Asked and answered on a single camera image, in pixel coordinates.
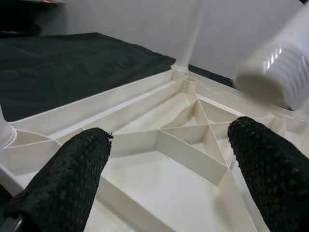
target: black textured gripper pad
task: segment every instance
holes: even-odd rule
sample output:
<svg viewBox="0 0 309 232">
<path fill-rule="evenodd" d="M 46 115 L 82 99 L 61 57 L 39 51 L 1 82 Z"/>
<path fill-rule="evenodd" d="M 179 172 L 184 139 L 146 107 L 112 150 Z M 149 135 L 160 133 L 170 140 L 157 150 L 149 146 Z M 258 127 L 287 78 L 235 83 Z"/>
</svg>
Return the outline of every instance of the black textured gripper pad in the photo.
<svg viewBox="0 0 309 232">
<path fill-rule="evenodd" d="M 92 128 L 67 141 L 5 207 L 26 231 L 82 232 L 111 151 L 112 135 Z"/>
<path fill-rule="evenodd" d="M 271 232 L 309 232 L 309 159 L 249 117 L 228 128 L 250 194 Z"/>
</svg>

